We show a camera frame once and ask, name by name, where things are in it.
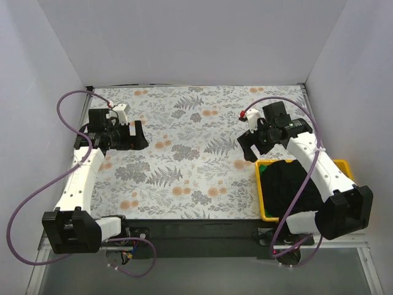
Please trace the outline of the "black t shirt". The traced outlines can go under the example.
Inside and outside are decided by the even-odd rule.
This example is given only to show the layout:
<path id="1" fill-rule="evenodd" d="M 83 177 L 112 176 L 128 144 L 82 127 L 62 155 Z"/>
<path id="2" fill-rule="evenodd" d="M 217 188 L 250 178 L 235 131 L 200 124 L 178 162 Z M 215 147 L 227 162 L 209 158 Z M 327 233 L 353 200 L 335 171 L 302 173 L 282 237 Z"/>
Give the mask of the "black t shirt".
<path id="1" fill-rule="evenodd" d="M 306 175 L 307 172 L 297 160 L 279 160 L 267 166 L 261 174 L 263 201 L 267 212 L 273 217 L 283 217 Z M 309 180 L 291 213 L 317 211 L 322 204 L 321 194 L 314 182 Z"/>

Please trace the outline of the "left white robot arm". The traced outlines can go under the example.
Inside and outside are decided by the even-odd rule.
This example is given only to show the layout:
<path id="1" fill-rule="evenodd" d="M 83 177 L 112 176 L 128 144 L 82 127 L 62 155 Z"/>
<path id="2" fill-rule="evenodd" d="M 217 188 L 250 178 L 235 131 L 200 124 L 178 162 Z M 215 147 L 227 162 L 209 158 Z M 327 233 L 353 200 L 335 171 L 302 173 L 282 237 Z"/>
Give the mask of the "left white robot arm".
<path id="1" fill-rule="evenodd" d="M 89 109 L 88 122 L 79 129 L 74 143 L 73 162 L 78 168 L 67 177 L 54 210 L 42 217 L 54 253 L 95 253 L 109 239 L 118 246 L 130 241 L 131 232 L 124 216 L 95 219 L 90 214 L 93 188 L 106 152 L 140 151 L 149 145 L 141 121 L 128 121 L 129 111 L 127 103 Z"/>

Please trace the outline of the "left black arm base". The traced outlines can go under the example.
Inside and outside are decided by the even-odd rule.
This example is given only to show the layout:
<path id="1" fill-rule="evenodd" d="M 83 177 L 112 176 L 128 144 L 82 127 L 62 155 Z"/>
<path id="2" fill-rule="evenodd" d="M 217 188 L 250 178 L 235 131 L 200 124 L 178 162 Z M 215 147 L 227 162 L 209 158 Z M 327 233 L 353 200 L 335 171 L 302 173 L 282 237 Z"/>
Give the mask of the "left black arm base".
<path id="1" fill-rule="evenodd" d="M 116 245 L 116 246 L 131 246 L 136 243 L 136 241 L 125 240 L 125 238 L 144 238 L 149 239 L 150 228 L 149 227 L 124 227 L 121 232 L 113 237 L 108 238 L 101 242 L 104 246 Z"/>

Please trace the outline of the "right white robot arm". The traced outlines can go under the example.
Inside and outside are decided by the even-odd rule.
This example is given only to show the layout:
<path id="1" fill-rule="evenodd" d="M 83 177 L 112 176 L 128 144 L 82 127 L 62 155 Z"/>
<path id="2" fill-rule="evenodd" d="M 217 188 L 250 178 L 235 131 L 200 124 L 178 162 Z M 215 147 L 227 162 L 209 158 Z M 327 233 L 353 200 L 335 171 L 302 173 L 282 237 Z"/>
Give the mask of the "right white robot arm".
<path id="1" fill-rule="evenodd" d="M 320 234 L 333 240 L 368 226 L 373 192 L 342 173 L 321 148 L 315 126 L 305 119 L 292 119 L 282 101 L 264 106 L 262 112 L 249 106 L 239 119 L 249 125 L 238 138 L 245 160 L 257 161 L 252 146 L 266 154 L 280 144 L 298 160 L 306 179 L 318 189 L 321 207 L 285 214 L 285 224 L 278 228 L 280 241 L 292 244 L 300 234 Z"/>

